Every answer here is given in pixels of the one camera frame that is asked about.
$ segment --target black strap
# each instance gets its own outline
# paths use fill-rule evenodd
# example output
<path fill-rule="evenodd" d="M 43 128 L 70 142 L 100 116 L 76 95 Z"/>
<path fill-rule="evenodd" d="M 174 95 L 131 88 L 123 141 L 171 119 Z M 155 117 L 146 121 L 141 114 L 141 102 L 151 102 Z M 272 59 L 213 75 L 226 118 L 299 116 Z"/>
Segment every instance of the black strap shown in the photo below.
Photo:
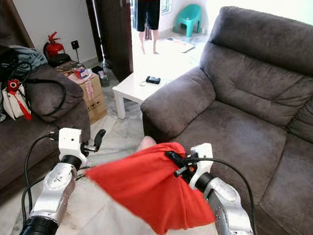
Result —
<path fill-rule="evenodd" d="M 55 114 L 57 111 L 60 110 L 60 108 L 62 107 L 62 105 L 65 102 L 65 98 L 66 98 L 66 95 L 67 95 L 67 91 L 66 91 L 65 87 L 63 86 L 63 84 L 61 84 L 60 82 L 55 81 L 55 80 L 44 80 L 44 79 L 37 79 L 37 78 L 35 78 L 35 79 L 28 79 L 28 80 L 26 80 L 26 83 L 31 83 L 31 84 L 54 83 L 54 84 L 58 84 L 61 87 L 61 89 L 62 89 L 62 95 L 63 95 L 61 103 L 52 112 L 50 112 L 48 114 L 40 115 L 40 116 L 49 116 L 49 115 Z"/>

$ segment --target red cloth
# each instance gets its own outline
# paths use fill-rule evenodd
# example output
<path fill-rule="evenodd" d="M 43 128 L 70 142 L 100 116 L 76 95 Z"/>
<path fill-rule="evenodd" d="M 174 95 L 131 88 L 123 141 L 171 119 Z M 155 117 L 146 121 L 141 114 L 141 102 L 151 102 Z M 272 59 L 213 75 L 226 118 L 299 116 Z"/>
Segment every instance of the red cloth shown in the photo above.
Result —
<path fill-rule="evenodd" d="M 214 222 L 203 194 L 173 173 L 178 167 L 165 151 L 184 157 L 179 143 L 161 143 L 87 171 L 87 176 L 115 201 L 145 220 L 157 234 Z"/>

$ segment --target power socket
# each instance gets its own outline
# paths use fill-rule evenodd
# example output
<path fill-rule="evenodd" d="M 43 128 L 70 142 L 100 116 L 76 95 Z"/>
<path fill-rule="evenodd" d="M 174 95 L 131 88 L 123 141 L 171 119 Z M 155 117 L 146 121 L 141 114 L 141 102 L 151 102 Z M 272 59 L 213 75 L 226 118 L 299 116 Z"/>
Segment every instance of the power socket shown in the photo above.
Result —
<path fill-rule="evenodd" d="M 73 50 L 76 50 L 76 49 L 79 48 L 79 45 L 78 45 L 78 41 L 77 41 L 77 40 L 71 42 L 71 45 L 72 45 Z"/>

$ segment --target red fire extinguisher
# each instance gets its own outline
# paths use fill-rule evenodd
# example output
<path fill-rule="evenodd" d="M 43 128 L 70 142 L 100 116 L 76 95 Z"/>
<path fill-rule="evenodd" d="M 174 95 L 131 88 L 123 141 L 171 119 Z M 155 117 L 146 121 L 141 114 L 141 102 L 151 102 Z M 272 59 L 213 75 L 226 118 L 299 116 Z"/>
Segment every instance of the red fire extinguisher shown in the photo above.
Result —
<path fill-rule="evenodd" d="M 61 43 L 56 43 L 56 40 L 59 40 L 60 38 L 54 38 L 54 36 L 57 34 L 57 32 L 54 32 L 51 35 L 48 35 L 49 38 L 49 42 L 50 43 L 46 43 L 44 46 L 44 53 L 46 54 L 46 56 L 48 56 L 49 58 L 51 58 L 54 55 L 58 55 L 58 54 L 64 54 L 64 47 Z"/>

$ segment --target black shorts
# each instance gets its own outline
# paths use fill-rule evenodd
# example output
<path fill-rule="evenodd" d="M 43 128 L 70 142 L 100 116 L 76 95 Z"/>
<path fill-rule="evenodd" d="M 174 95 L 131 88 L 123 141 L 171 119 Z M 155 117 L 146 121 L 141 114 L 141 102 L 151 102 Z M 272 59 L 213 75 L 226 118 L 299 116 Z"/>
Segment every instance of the black shorts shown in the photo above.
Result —
<path fill-rule="evenodd" d="M 152 30 L 158 29 L 160 19 L 160 0 L 135 0 L 133 27 L 145 31 L 145 23 Z"/>

